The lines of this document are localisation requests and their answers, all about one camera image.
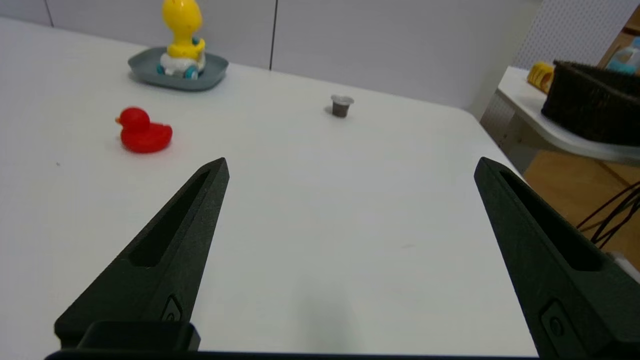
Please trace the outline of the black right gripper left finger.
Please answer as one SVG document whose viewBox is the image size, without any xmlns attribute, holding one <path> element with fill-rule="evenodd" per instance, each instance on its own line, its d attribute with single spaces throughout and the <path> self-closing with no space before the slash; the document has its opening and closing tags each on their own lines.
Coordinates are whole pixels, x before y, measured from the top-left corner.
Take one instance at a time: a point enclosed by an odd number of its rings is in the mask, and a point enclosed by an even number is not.
<svg viewBox="0 0 640 360">
<path fill-rule="evenodd" d="M 225 158 L 190 176 L 55 321 L 62 349 L 198 347 L 190 319 L 229 180 Z"/>
</svg>

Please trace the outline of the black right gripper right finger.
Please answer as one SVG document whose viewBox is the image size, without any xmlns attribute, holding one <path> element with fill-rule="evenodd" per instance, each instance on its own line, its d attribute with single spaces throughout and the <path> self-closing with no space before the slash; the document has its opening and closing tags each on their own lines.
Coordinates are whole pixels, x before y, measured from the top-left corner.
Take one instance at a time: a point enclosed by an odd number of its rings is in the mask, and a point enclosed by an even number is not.
<svg viewBox="0 0 640 360">
<path fill-rule="evenodd" d="M 482 157 L 474 181 L 538 356 L 637 360 L 638 281 L 507 166 Z"/>
</svg>

